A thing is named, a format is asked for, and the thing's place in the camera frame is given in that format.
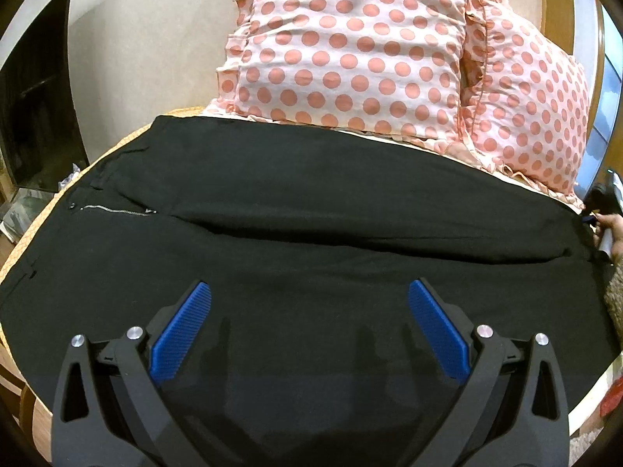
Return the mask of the person's right hand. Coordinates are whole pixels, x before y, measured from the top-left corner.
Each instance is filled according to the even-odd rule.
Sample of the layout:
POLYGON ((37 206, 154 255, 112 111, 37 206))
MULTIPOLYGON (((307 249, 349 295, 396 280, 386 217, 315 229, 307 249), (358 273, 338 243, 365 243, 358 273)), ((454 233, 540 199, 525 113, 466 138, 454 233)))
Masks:
POLYGON ((623 219, 619 214, 601 214, 596 213, 597 225, 595 234, 593 234, 593 241, 595 246, 599 247, 603 241, 604 233, 607 230, 611 232, 611 248, 610 248, 610 260, 613 263, 622 256, 623 251, 623 219))

